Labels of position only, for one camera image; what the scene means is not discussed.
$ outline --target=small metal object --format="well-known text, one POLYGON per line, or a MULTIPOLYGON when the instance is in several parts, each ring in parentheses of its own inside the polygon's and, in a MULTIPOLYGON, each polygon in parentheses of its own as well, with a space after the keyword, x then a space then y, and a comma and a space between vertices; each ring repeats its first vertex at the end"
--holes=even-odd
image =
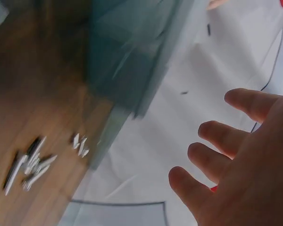
POLYGON ((80 145, 80 149, 79 149, 79 153, 78 153, 79 156, 81 156, 83 151, 84 151, 84 145, 85 145, 86 140, 87 140, 87 137, 85 137, 85 136, 81 140, 81 145, 80 145))
POLYGON ((39 162, 40 162, 40 153, 38 153, 36 159, 32 162, 31 165, 25 164, 25 165, 23 166, 23 167, 24 167, 24 174, 25 174, 25 175, 31 174, 33 168, 34 168, 36 165, 38 165, 39 162))
POLYGON ((32 163, 38 158, 38 153, 40 152, 40 149, 45 143, 45 140, 46 140, 46 137, 43 137, 41 141, 38 143, 38 145, 31 151, 28 162, 27 162, 28 167, 31 166, 32 163))
POLYGON ((51 165, 56 160, 56 158, 57 158, 57 155, 52 156, 46 160, 43 160, 42 162, 40 162, 38 165, 36 165, 33 168, 33 173, 38 174, 43 168, 51 165))
POLYGON ((77 149, 80 146, 79 138, 80 138, 80 134, 77 133, 72 140, 72 145, 73 145, 72 148, 73 149, 77 149))
POLYGON ((40 149, 42 148, 46 137, 36 138, 35 141, 30 145, 27 150, 27 154, 29 155, 29 159, 27 163, 24 165, 24 174, 29 175, 36 164, 40 161, 40 149))
POLYGON ((34 184, 46 171, 49 169, 50 166, 46 166, 43 168, 38 174, 33 175, 30 179, 23 181, 22 187, 25 191, 29 191, 34 184))
POLYGON ((27 161, 27 159, 28 159, 28 156, 26 154, 23 155, 23 154, 17 153, 16 159, 12 167, 10 168, 8 172, 8 176, 5 181, 5 185, 4 185, 5 195, 8 195, 11 189, 11 186, 13 185, 15 181, 16 175, 18 174, 23 163, 27 161))
POLYGON ((84 158, 89 153, 89 148, 84 148, 81 157, 84 158))

